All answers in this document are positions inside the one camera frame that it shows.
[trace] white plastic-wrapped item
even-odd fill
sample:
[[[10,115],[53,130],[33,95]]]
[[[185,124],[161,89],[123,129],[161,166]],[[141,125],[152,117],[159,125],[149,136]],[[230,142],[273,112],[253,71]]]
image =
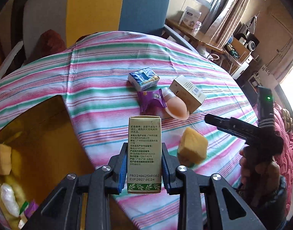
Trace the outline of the white plastic-wrapped item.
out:
[[[16,198],[14,196],[14,191],[10,185],[7,183],[3,183],[1,185],[1,199],[7,209],[7,211],[15,216],[19,217],[20,208],[18,203],[16,202]]]

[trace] barcode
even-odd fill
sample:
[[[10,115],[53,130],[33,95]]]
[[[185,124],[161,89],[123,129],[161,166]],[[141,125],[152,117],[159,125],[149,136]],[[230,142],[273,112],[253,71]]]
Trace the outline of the barcode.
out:
[[[199,89],[196,87],[196,88],[194,88],[193,89],[193,91],[192,91],[195,95],[197,95],[198,94],[198,92],[199,92]]]

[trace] purple snack wrapper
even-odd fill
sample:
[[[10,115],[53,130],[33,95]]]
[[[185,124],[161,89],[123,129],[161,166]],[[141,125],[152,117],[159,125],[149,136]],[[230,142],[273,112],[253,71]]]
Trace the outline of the purple snack wrapper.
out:
[[[31,203],[28,205],[27,209],[25,209],[24,211],[24,215],[26,216],[26,218],[29,219],[38,207],[39,206],[37,205],[37,203],[35,203],[35,201],[32,200]]]
[[[151,106],[157,106],[161,108],[166,108],[167,105],[164,101],[164,96],[162,96],[161,89],[151,92],[138,92],[138,98],[140,100],[140,112],[143,113],[147,108]]]

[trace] wooden desk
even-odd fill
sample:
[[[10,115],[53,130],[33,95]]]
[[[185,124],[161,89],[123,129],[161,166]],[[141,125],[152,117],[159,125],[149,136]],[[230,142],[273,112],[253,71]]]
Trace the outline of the wooden desk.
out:
[[[214,50],[218,53],[224,53],[224,50],[212,46],[211,39],[209,37],[205,36],[205,34],[200,31],[197,32],[196,36],[193,36],[191,34],[192,29],[184,27],[184,26],[180,26],[178,24],[178,22],[176,22],[176,21],[173,21],[171,19],[166,19],[165,24],[171,28],[176,28],[177,30],[181,31],[185,36],[189,37],[189,39],[190,39],[189,43],[195,48],[198,45],[200,45],[200,46],[202,45],[202,46],[205,46],[206,48]]]

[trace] beige curtain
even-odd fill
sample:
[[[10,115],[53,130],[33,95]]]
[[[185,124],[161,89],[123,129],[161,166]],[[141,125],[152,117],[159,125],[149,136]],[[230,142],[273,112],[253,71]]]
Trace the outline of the beige curtain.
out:
[[[289,43],[289,50],[278,64],[269,65],[268,68],[280,83],[293,67],[293,39]]]
[[[225,8],[205,33],[215,47],[223,48],[238,26],[250,0],[228,0]]]

